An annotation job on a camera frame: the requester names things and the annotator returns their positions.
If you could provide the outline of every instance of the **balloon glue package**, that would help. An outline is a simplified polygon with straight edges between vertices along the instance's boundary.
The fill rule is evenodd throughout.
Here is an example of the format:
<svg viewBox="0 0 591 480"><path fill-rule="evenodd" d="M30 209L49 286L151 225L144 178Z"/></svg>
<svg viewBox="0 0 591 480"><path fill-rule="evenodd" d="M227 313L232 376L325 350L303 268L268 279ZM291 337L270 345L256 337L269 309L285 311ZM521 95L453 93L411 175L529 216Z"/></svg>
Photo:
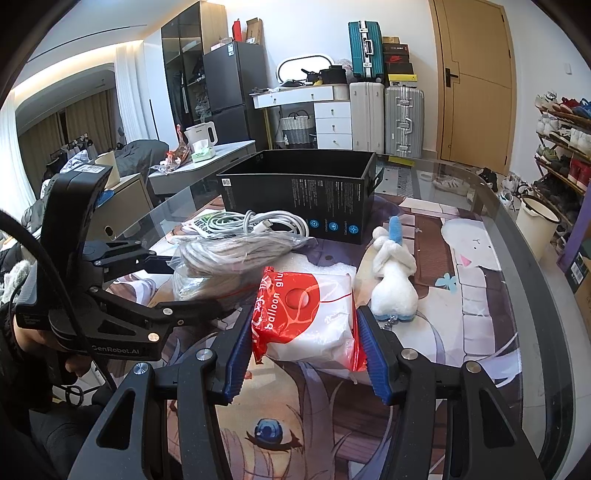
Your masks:
<svg viewBox="0 0 591 480"><path fill-rule="evenodd" d="M349 275L275 272L267 267L252 315L255 360L264 355L317 368L364 368Z"/></svg>

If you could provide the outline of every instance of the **person's hand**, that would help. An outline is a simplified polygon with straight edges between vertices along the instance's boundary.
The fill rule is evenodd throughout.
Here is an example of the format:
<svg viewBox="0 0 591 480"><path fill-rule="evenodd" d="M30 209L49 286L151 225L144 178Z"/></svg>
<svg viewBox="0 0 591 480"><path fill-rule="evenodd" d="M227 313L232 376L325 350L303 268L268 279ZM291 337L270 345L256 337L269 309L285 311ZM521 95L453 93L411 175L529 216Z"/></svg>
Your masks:
<svg viewBox="0 0 591 480"><path fill-rule="evenodd" d="M12 327L14 329L14 338L21 349L35 356L42 356L46 348L51 348L59 352L67 352L57 343L56 336L53 332L45 330L29 330L20 328L17 325L16 317L12 320ZM66 360L66 370L70 373L75 373L81 377L90 370L90 357L84 355L71 355Z"/></svg>

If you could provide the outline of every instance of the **curtain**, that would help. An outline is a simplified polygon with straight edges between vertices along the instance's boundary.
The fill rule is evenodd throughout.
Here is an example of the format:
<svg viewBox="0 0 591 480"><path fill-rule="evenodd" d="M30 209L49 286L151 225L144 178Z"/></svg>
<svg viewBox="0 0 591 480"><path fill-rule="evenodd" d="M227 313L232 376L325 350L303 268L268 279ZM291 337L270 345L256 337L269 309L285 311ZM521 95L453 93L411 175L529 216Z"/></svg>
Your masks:
<svg viewBox="0 0 591 480"><path fill-rule="evenodd" d="M13 90L0 109L0 172L0 208L20 221L35 195L22 165Z"/></svg>
<svg viewBox="0 0 591 480"><path fill-rule="evenodd" d="M84 134L95 143L100 155L116 147L111 90L95 93L66 107L68 137L74 140Z"/></svg>
<svg viewBox="0 0 591 480"><path fill-rule="evenodd" d="M18 143L21 147L22 164L33 193L39 198L50 155L65 143L58 114L54 113L33 125L18 137Z"/></svg>
<svg viewBox="0 0 591 480"><path fill-rule="evenodd" d="M142 53L140 47L143 45L137 43L121 45L115 53L115 84L127 143L150 138L142 110L136 67L138 56Z"/></svg>

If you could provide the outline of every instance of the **stacked boxes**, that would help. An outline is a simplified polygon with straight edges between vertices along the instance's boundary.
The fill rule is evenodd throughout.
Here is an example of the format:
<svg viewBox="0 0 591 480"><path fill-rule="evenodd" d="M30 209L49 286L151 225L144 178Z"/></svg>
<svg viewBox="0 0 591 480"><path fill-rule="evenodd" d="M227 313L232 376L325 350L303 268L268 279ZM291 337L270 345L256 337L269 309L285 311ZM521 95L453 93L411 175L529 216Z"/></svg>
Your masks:
<svg viewBox="0 0 591 480"><path fill-rule="evenodd" d="M416 82L413 64L410 63L408 45L400 43L398 37L382 37L384 46L385 72L388 80L396 85L399 82Z"/></svg>

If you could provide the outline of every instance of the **wooden door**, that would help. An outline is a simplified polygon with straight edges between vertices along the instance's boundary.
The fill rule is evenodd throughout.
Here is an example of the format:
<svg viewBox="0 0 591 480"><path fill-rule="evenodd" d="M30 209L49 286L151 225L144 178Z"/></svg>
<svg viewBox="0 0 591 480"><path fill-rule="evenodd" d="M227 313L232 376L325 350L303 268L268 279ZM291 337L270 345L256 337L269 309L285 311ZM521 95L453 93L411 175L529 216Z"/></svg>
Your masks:
<svg viewBox="0 0 591 480"><path fill-rule="evenodd" d="M506 173L516 91L504 10L483 0L433 4L441 48L440 157Z"/></svg>

